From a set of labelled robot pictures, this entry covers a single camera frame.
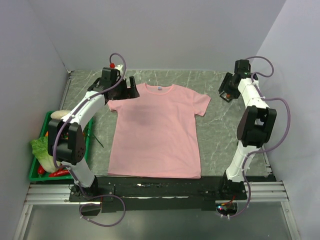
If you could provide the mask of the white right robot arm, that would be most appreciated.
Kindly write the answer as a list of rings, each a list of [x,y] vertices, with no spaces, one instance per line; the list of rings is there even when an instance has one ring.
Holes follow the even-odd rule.
[[[236,130],[237,149],[218,187],[219,195],[227,200],[245,189],[247,170],[255,154],[270,140],[277,111],[259,93],[258,77],[251,72],[248,59],[235,61],[234,72],[225,75],[218,93],[228,103],[242,97],[245,106]]]

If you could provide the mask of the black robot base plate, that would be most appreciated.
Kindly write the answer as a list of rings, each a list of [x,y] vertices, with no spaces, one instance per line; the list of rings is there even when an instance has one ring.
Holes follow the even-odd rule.
[[[221,176],[201,178],[150,178],[104,176],[82,194],[70,189],[71,203],[94,203],[103,213],[117,211],[189,210],[215,211],[218,201],[247,200],[244,182]]]

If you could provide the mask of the pink t-shirt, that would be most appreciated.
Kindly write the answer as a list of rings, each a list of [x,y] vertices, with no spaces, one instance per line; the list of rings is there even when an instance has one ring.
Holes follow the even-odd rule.
[[[108,102],[117,113],[108,174],[200,178],[196,116],[205,115],[210,97],[176,84],[137,89],[137,98]]]

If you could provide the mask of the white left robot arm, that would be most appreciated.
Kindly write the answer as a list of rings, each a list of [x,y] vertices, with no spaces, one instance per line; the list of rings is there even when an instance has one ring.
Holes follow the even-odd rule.
[[[134,99],[140,96],[134,77],[125,79],[126,66],[110,64],[101,77],[87,89],[83,99],[61,119],[48,124],[48,154],[53,163],[61,163],[72,176],[77,191],[87,201],[99,195],[98,179],[86,162],[86,141],[83,132],[92,117],[111,100]]]

